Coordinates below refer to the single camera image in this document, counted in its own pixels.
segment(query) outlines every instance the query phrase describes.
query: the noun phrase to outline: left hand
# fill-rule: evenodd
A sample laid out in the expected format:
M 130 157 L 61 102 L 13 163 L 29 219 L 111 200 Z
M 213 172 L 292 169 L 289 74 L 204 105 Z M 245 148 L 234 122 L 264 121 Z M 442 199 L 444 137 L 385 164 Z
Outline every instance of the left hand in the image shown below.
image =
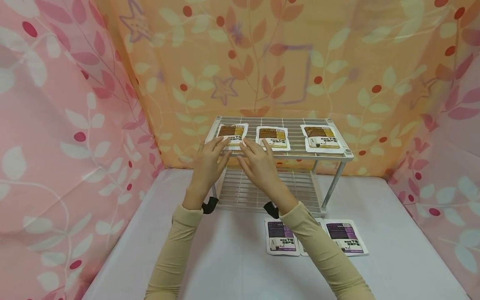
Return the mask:
M 210 188 L 215 184 L 227 165 L 231 151 L 218 161 L 220 154 L 230 139 L 223 141 L 223 136 L 217 137 L 206 144 L 200 143 L 197 155 L 193 160 L 193 176 L 187 188 L 183 207 L 199 210 Z

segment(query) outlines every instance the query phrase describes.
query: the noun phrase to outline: long sleeve shirt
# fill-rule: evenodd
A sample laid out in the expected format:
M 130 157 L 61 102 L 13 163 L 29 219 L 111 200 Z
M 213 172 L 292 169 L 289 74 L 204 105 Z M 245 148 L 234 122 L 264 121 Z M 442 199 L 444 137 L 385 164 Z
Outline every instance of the long sleeve shirt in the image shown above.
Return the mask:
M 193 236 L 202 218 L 201 210 L 179 205 L 173 214 L 167 241 L 155 264 L 145 300 L 176 300 L 187 266 Z M 302 243 L 338 300 L 375 300 L 365 280 L 350 259 L 299 203 L 281 221 Z

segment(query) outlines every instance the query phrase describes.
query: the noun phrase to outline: black wristband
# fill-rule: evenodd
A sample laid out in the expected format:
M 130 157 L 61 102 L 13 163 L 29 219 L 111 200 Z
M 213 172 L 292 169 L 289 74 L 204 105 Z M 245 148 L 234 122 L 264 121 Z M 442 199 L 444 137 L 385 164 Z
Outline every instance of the black wristband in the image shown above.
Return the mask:
M 274 219 L 278 219 L 280 218 L 279 214 L 278 214 L 278 207 L 275 207 L 272 203 L 272 201 L 270 201 L 269 203 L 265 204 L 264 205 L 264 209 L 265 211 Z
M 208 203 L 203 203 L 202 204 L 202 209 L 204 210 L 204 214 L 205 215 L 211 214 L 215 210 L 215 207 L 216 207 L 217 203 L 218 203 L 217 198 L 210 197 L 210 199 L 208 199 Z

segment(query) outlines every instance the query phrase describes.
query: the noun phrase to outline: finger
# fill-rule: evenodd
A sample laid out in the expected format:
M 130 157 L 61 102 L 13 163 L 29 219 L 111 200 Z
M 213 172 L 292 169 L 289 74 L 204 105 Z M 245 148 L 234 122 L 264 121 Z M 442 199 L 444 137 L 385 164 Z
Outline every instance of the finger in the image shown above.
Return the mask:
M 270 147 L 270 145 L 268 144 L 266 139 L 264 139 L 264 145 L 265 145 L 265 149 L 267 151 L 267 155 L 270 156 L 270 157 L 273 157 L 272 147 Z
M 230 138 L 227 138 L 224 141 L 219 142 L 215 146 L 215 149 L 213 151 L 216 152 L 218 155 L 220 155 L 220 153 L 223 151 L 223 149 L 225 149 L 225 147 L 228 145 L 229 142 L 230 142 Z
M 205 146 L 205 140 L 200 142 L 200 146 L 198 147 L 198 153 L 201 153 Z
M 204 147 L 205 150 L 210 151 L 210 152 L 213 151 L 213 149 L 215 149 L 216 145 L 219 142 L 223 141 L 223 138 L 224 138 L 223 136 L 219 136 L 219 137 L 216 137 L 215 139 L 209 141 L 208 143 L 205 144 L 205 147 Z
M 232 154 L 231 151 L 227 151 L 225 153 L 225 155 L 222 157 L 222 159 L 220 160 L 220 162 L 218 163 L 218 175 L 220 176 L 220 174 L 222 174 L 223 172 L 223 169 L 225 168 L 225 166 L 227 165 L 228 163 L 228 159 L 230 158 L 230 155 Z
M 253 153 L 258 154 L 258 153 L 261 153 L 260 151 L 263 152 L 262 146 L 255 143 L 251 139 L 244 138 L 243 141 L 245 142 L 245 145 L 247 145 Z
M 250 169 L 250 166 L 247 163 L 247 161 L 241 156 L 237 156 L 237 159 L 239 160 L 240 167 L 243 169 L 243 172 L 245 172 L 245 175 L 247 175 L 247 177 L 250 180 L 252 180 L 252 178 L 253 178 L 252 169 Z
M 255 154 L 253 154 L 253 152 L 250 150 L 250 148 L 247 147 L 247 146 L 245 146 L 243 143 L 240 143 L 239 146 L 240 146 L 240 150 L 241 150 L 248 158 L 252 158 L 253 156 L 255 156 Z

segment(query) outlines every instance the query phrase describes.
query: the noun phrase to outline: pink wall cloth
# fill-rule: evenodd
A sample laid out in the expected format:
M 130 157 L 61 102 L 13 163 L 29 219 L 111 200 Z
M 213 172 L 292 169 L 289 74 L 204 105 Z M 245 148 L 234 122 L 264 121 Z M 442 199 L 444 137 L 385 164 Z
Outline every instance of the pink wall cloth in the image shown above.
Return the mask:
M 119 60 L 88 0 L 0 1 L 2 300 L 81 299 L 163 168 Z
M 480 299 L 479 70 L 477 56 L 443 101 L 422 115 L 422 128 L 389 179 L 472 299 Z

